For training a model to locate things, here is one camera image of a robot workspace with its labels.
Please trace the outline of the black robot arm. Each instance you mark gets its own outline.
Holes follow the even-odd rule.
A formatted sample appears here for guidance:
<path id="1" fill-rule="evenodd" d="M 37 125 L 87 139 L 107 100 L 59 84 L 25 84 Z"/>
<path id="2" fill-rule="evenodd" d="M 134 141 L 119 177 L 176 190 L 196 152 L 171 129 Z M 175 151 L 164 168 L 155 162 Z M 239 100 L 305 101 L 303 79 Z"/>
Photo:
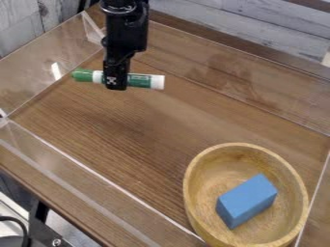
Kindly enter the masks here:
<path id="1" fill-rule="evenodd" d="M 106 17 L 103 76 L 110 90 L 124 91 L 128 86 L 130 60 L 147 49 L 148 0 L 100 0 Z"/>

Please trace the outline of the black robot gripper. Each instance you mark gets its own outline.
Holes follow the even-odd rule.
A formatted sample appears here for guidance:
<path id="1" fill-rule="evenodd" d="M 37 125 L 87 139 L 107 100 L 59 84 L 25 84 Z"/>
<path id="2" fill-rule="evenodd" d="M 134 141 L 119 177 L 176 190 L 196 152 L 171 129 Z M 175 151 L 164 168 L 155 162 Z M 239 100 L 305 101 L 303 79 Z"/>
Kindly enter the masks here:
<path id="1" fill-rule="evenodd" d="M 103 81 L 110 90 L 124 91 L 128 86 L 127 59 L 147 49 L 150 3 L 102 1 L 99 6 L 106 15 Z"/>

